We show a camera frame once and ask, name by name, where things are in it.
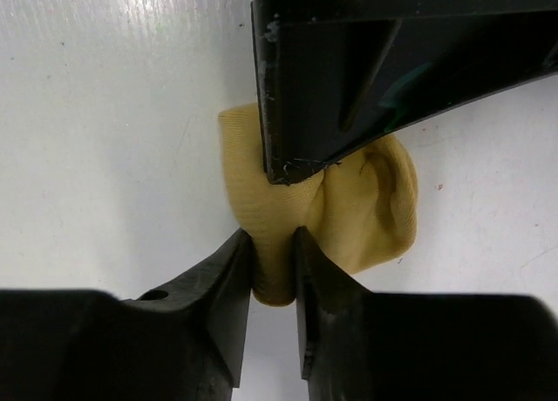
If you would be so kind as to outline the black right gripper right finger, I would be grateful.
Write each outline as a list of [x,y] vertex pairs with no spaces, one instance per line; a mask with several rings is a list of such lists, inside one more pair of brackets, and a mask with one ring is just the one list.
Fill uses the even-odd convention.
[[293,236],[312,400],[554,400],[557,320],[532,296],[379,293]]

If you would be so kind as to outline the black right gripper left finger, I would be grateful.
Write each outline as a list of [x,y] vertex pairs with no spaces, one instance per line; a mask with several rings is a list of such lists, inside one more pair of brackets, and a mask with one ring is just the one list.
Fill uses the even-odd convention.
[[241,381],[253,258],[240,230],[135,300],[3,290],[2,399],[230,399]]

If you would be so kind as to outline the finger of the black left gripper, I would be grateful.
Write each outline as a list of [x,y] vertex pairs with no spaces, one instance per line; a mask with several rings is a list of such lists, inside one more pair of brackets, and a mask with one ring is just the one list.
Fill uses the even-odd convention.
[[272,184],[557,72],[557,0],[252,0],[251,16]]

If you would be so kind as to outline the yellow sock pair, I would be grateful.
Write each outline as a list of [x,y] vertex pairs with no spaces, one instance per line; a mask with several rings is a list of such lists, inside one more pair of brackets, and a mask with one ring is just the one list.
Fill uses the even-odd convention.
[[295,299],[291,237],[306,227],[337,266],[356,274],[407,251],[417,233],[418,178],[393,134],[291,186],[272,185],[262,168],[257,105],[223,111],[222,169],[228,201],[255,246],[255,298],[269,306]]

